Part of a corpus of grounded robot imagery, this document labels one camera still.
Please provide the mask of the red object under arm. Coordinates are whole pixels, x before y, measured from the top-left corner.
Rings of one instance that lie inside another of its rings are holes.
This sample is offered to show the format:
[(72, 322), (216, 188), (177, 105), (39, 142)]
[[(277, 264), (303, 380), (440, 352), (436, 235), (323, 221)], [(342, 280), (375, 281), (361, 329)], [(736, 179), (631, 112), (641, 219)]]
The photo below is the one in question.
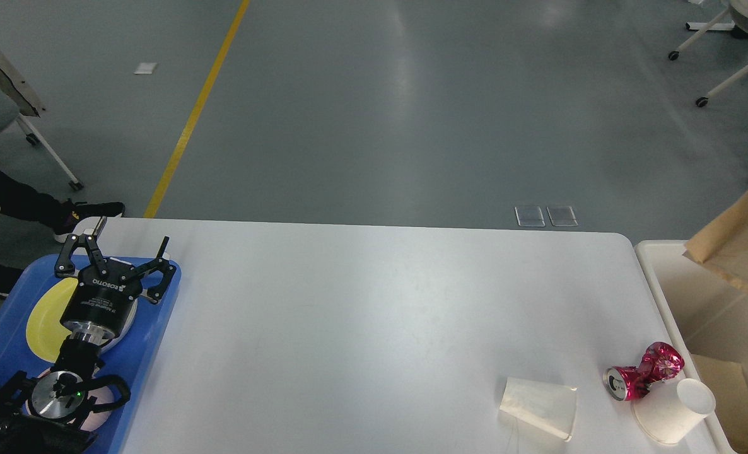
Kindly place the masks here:
[(666, 342), (650, 344), (637, 366), (610, 367), (604, 373), (604, 386), (614, 400), (630, 402), (649, 394), (656, 382), (673, 379), (682, 371), (685, 359)]

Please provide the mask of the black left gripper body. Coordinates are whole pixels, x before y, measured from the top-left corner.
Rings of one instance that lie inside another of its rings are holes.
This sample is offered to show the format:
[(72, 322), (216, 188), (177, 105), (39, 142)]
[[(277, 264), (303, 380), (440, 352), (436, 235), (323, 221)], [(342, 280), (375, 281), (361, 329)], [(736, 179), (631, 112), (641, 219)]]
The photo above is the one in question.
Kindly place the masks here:
[(60, 316), (60, 324), (88, 342), (106, 344), (122, 336), (143, 290), (140, 278), (132, 276), (135, 265), (95, 265), (80, 270), (78, 285)]

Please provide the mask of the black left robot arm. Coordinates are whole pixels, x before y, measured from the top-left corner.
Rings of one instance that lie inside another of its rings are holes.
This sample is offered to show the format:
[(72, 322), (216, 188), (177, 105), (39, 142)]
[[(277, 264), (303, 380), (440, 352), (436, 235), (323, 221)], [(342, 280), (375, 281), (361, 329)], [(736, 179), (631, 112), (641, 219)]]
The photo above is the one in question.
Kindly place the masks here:
[(117, 453), (180, 284), (152, 258), (109, 257), (89, 233), (29, 265), (0, 310), (0, 453)]

